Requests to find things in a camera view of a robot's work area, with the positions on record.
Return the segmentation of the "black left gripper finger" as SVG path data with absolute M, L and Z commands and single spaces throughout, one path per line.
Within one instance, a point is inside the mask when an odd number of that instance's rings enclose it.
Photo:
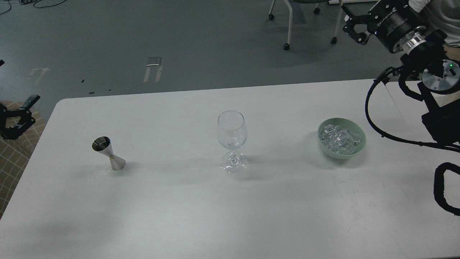
M 36 122 L 30 109 L 40 98 L 39 95 L 31 95 L 20 108 L 14 110 L 9 110 L 3 104 L 0 105 L 0 133 L 3 139 L 17 140 Z M 13 126 L 7 127 L 7 119 L 16 117 L 19 118 L 19 122 Z

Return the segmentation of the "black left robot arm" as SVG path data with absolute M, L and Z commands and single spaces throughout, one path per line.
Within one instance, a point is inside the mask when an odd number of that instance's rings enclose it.
M 17 140 L 26 130 L 36 123 L 30 109 L 40 99 L 39 95 L 31 95 L 20 108 L 9 110 L 5 105 L 0 105 L 0 132 L 5 140 Z M 19 118 L 15 125 L 7 127 L 7 119 Z

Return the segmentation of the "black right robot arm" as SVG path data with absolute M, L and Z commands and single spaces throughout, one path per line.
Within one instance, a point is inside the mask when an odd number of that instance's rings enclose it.
M 391 54 L 404 53 L 401 66 L 386 68 L 367 93 L 364 110 L 369 125 L 383 138 L 458 153 L 459 100 L 439 105 L 433 96 L 459 92 L 459 62 L 450 59 L 443 47 L 447 35 L 439 29 L 427 34 L 427 23 L 407 0 L 379 0 L 359 16 L 344 4 L 340 6 L 346 14 L 343 31 L 356 43 L 365 45 L 374 35 Z M 421 121 L 432 142 L 396 137 L 373 123 L 369 115 L 371 94 L 378 84 L 388 83 L 390 75 L 398 76 L 404 95 L 426 105 L 428 112 L 421 116 Z

